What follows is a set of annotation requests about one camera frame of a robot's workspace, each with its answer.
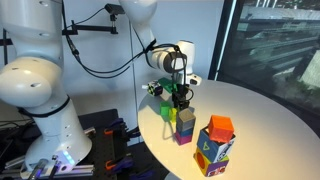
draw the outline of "white round table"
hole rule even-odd
[[[179,146],[174,138],[175,124],[160,116],[160,102],[171,101],[170,94],[146,95],[142,100],[138,124],[141,135],[154,156],[183,180],[319,180],[320,140],[296,115],[248,89],[204,80],[192,86],[195,93],[196,124],[192,142]],[[212,114],[228,116],[235,128],[235,143],[223,174],[204,177],[193,154],[200,129]]]

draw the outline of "green block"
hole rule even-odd
[[[171,108],[169,111],[169,118],[171,122],[176,122],[176,116],[177,116],[177,108]]]
[[[170,103],[167,101],[163,101],[160,103],[160,115],[161,116],[169,116],[169,111],[171,109]]]
[[[177,85],[173,84],[173,88],[172,88],[172,81],[167,78],[159,79],[158,83],[170,94],[172,94],[173,88],[177,90]]]

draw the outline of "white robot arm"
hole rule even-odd
[[[119,0],[119,2],[147,53],[149,66],[167,73],[178,73],[175,82],[178,88],[173,94],[174,106],[180,109],[188,107],[189,101],[186,100],[186,94],[189,84],[200,85],[201,83],[201,77],[193,74],[192,69],[195,58],[194,44],[189,41],[179,41],[175,45],[157,45],[150,27],[150,20],[157,8],[156,0]]]
[[[0,99],[32,116],[42,133],[25,156],[24,179],[34,178],[39,164],[47,169],[43,175],[57,162],[58,173],[70,172],[92,146],[60,82],[61,7],[61,0],[0,1],[0,20],[17,52],[1,70]]]
[[[186,84],[199,85],[192,74],[194,44],[179,41],[169,48],[154,48],[149,21],[156,10],[155,0],[120,0],[147,52],[150,66],[167,73],[179,72],[178,94],[184,96]],[[72,171],[91,150],[92,143],[83,132],[71,99],[63,89],[61,35],[62,0],[1,0],[0,20],[10,34],[17,59],[0,72],[0,99],[19,107],[33,117],[42,135],[28,149],[22,178],[33,178],[37,167],[43,175],[60,164],[59,173]]]

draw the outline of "cube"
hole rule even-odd
[[[188,136],[188,135],[192,135],[193,134],[193,129],[194,128],[190,128],[184,131],[179,131],[179,129],[176,130],[176,132],[178,132],[180,134],[180,136]]]
[[[192,141],[192,134],[187,136],[181,136],[179,132],[175,132],[174,135],[179,145],[183,145]]]
[[[228,143],[211,141],[208,127],[205,127],[200,130],[197,146],[210,162],[215,163],[230,153],[235,138],[233,135]]]
[[[197,148],[196,153],[194,154],[194,159],[196,160],[202,174],[206,177],[224,173],[229,163],[228,156],[225,156],[219,162],[212,163],[208,158],[206,158],[199,148]]]
[[[171,109],[171,105],[167,101],[163,101],[160,103],[160,115],[161,116],[169,116],[169,111]]]
[[[212,141],[227,143],[234,133],[229,117],[212,115],[209,122],[209,137]]]
[[[163,87],[158,83],[158,81],[154,80],[148,83],[148,93],[153,96],[159,96],[163,92]]]
[[[171,122],[176,122],[176,118],[177,118],[177,108],[171,108],[169,110],[169,119]]]
[[[181,110],[177,114],[176,121],[177,121],[176,128],[179,129],[179,131],[185,131],[187,129],[194,127],[194,124],[196,122],[196,117],[193,115],[190,109],[187,108],[187,109]]]
[[[170,94],[172,94],[173,89],[177,89],[177,85],[173,84],[172,87],[172,80],[169,80],[167,78],[161,78],[158,80],[159,84]]]

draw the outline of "glass window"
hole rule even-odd
[[[246,0],[234,18],[218,80],[240,81],[320,115],[320,1]]]

